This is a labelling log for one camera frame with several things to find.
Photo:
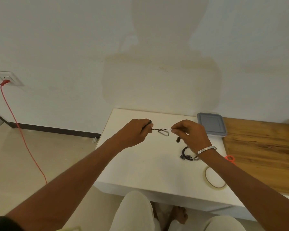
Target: wood grain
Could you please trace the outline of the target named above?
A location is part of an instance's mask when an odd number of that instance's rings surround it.
[[[289,194],[289,124],[224,118],[223,138],[238,167],[283,194]]]

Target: wall socket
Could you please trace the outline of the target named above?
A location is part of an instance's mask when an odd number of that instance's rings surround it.
[[[2,81],[8,79],[10,82],[6,85],[23,86],[22,82],[16,77],[16,75],[9,71],[0,71],[0,79]]]

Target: person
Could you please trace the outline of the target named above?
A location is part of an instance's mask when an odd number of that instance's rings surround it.
[[[0,217],[0,230],[55,231],[61,229],[73,214],[107,164],[122,150],[145,140],[152,132],[148,119],[133,119],[99,148],[57,176],[31,197]],[[205,129],[190,120],[172,126],[194,152],[212,146]],[[227,183],[254,218],[267,231],[289,231],[289,199],[253,178],[214,149],[199,154]],[[149,200],[139,192],[130,192],[120,204],[110,231],[159,230]],[[185,208],[174,207],[168,230],[181,230],[188,216]],[[234,218],[213,217],[203,230],[244,230]]]

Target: foot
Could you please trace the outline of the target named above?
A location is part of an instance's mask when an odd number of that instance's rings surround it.
[[[186,214],[186,209],[184,207],[173,206],[164,231],[168,231],[173,220],[177,220],[179,223],[185,225],[187,219],[188,215]]]
[[[153,217],[158,220],[158,214],[156,213],[156,207],[155,207],[155,202],[151,202],[152,208],[153,208]]]

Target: gray plastic container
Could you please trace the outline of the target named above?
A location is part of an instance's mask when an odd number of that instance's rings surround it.
[[[203,125],[208,135],[227,136],[223,117],[213,113],[197,113],[198,123]]]

